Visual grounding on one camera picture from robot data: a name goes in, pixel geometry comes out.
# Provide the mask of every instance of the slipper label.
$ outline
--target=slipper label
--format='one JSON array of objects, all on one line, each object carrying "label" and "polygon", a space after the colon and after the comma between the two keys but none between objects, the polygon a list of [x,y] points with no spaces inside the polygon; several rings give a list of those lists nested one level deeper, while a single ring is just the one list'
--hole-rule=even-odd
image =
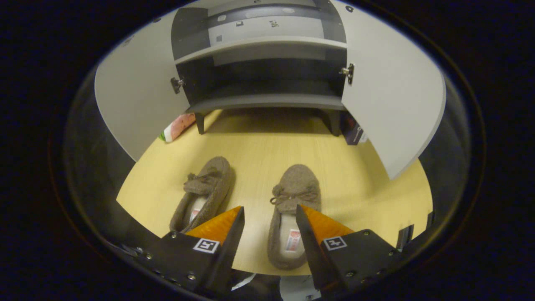
[{"label": "slipper label", "polygon": [[296,252],[300,240],[301,232],[295,229],[290,230],[290,235],[288,235],[288,242],[286,243],[286,252]]},{"label": "slipper label", "polygon": [[193,219],[197,216],[199,211],[200,211],[199,209],[195,209],[195,210],[192,211],[192,215],[189,217],[189,223],[193,222]]}]

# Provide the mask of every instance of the yellow tabletop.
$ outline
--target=yellow tabletop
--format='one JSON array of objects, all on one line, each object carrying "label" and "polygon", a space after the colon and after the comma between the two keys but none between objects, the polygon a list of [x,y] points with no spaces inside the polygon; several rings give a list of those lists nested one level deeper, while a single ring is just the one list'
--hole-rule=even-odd
[{"label": "yellow tabletop", "polygon": [[279,270],[268,261],[271,190],[288,167],[307,165],[319,180],[322,213],[359,231],[371,229],[392,246],[399,230],[414,224],[413,238],[425,230],[432,212],[431,190],[416,160],[389,180],[369,141],[350,146],[331,135],[323,121],[304,109],[214,111],[206,133],[192,126],[172,143],[155,139],[130,171],[117,201],[155,235],[169,232],[171,217],[184,195],[189,173],[198,173],[215,156],[235,172],[224,212],[241,205],[245,227],[233,268],[271,275],[310,274],[308,265]]}]

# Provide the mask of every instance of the slipper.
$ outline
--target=slipper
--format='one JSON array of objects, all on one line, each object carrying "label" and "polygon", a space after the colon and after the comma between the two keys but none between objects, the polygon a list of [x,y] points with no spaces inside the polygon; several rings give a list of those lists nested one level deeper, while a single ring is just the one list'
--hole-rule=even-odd
[{"label": "slipper", "polygon": [[231,184],[231,169],[223,157],[208,161],[198,175],[189,174],[184,197],[171,218],[171,231],[186,233],[216,216]]},{"label": "slipper", "polygon": [[273,188],[275,205],[267,239],[267,257],[279,269],[294,269],[307,262],[301,233],[295,220],[298,204],[321,210],[319,181],[302,164],[288,168]]}]

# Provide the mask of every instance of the slipper insole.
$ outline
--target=slipper insole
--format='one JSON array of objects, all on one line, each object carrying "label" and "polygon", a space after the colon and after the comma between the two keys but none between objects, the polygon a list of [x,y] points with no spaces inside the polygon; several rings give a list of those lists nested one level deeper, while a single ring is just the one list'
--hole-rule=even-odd
[{"label": "slipper insole", "polygon": [[295,214],[283,213],[280,215],[279,233],[280,255],[286,259],[299,258],[304,253],[304,246]]},{"label": "slipper insole", "polygon": [[193,219],[197,216],[199,211],[201,211],[202,207],[206,203],[208,195],[199,195],[194,201],[192,201],[186,212],[184,213],[184,218],[182,219],[182,228],[187,227],[191,222],[193,222]]}]

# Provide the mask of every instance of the box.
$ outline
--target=box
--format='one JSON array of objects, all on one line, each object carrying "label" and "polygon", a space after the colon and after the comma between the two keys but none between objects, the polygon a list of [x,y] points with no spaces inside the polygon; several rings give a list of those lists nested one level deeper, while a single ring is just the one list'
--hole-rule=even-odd
[{"label": "box", "polygon": [[357,145],[368,140],[368,136],[364,133],[362,127],[349,112],[342,113],[341,130],[348,145]]}]

